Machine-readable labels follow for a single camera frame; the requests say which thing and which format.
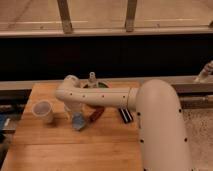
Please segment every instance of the white cup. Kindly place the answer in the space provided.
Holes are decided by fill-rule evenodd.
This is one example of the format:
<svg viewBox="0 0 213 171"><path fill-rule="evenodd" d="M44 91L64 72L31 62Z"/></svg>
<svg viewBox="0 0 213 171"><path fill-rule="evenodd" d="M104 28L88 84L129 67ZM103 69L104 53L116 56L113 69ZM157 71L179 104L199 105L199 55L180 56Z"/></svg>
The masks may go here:
<svg viewBox="0 0 213 171"><path fill-rule="evenodd" d="M37 118L43 120L44 123L53 121L52 104L47 100L41 100L33 105L32 113Z"/></svg>

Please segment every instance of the blue object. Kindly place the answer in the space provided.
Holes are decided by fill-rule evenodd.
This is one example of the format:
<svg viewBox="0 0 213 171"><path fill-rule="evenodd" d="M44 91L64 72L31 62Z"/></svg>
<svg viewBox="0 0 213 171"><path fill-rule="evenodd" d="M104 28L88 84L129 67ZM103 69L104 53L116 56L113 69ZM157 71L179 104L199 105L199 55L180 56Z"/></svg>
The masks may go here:
<svg viewBox="0 0 213 171"><path fill-rule="evenodd" d="M7 118L7 115L0 115L0 130L4 129L4 123L6 122Z"/></svg>
<svg viewBox="0 0 213 171"><path fill-rule="evenodd" d="M72 117L72 126L75 130L80 131L86 126L86 121L82 113L74 113Z"/></svg>

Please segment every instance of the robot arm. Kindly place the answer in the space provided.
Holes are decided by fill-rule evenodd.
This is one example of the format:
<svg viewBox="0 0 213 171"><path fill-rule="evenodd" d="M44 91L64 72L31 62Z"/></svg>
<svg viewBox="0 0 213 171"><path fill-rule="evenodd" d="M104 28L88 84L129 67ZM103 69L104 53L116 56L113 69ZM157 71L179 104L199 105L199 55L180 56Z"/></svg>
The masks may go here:
<svg viewBox="0 0 213 171"><path fill-rule="evenodd" d="M66 77L56 97L68 106L79 102L136 110L144 171L193 171L180 102L168 83L151 80L139 89L79 85L77 77Z"/></svg>

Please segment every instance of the wooden table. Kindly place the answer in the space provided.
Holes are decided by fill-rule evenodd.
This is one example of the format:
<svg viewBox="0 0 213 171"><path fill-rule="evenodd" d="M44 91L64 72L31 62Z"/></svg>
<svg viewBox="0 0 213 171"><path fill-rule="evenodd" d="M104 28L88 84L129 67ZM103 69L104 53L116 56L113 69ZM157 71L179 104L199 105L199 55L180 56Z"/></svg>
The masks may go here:
<svg viewBox="0 0 213 171"><path fill-rule="evenodd" d="M137 82L111 82L110 87L137 87ZM57 83L35 84L5 158L3 171L139 171L142 169L137 121L124 124L116 108L77 132L54 97ZM31 113L39 100L53 103L54 124ZM94 110L84 106L85 116Z"/></svg>

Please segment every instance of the small object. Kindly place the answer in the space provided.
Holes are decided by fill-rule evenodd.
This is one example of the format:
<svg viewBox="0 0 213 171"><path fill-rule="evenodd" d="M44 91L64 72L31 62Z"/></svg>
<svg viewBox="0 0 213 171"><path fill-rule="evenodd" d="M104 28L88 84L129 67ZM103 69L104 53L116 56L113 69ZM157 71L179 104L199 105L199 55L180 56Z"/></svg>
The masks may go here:
<svg viewBox="0 0 213 171"><path fill-rule="evenodd" d="M96 121L104 112L104 107L96 107L96 110L89 116L90 122Z"/></svg>
<svg viewBox="0 0 213 171"><path fill-rule="evenodd" d="M213 102L213 95L207 95L204 97L203 100L207 102Z"/></svg>
<svg viewBox="0 0 213 171"><path fill-rule="evenodd" d="M72 126L77 131L82 130L86 126L86 121L85 121L82 113L73 114Z"/></svg>
<svg viewBox="0 0 213 171"><path fill-rule="evenodd" d="M96 79L95 72L90 72L88 79L88 88L97 88L97 87L98 87L98 80Z"/></svg>
<svg viewBox="0 0 213 171"><path fill-rule="evenodd" d="M32 113L37 118L42 119L44 123L49 124L53 121L52 105L47 100L41 100L38 103L34 104Z"/></svg>
<svg viewBox="0 0 213 171"><path fill-rule="evenodd" d="M207 77L211 75L213 72L213 61L207 63L202 71L199 73L199 75L194 80L195 83L203 83L206 81Z"/></svg>
<svg viewBox="0 0 213 171"><path fill-rule="evenodd" d="M130 123L133 121L133 117L132 114L130 113L130 111L128 109L118 109L124 123Z"/></svg>
<svg viewBox="0 0 213 171"><path fill-rule="evenodd" d="M4 123L4 126L8 126L10 123L10 118L7 118L6 122Z"/></svg>

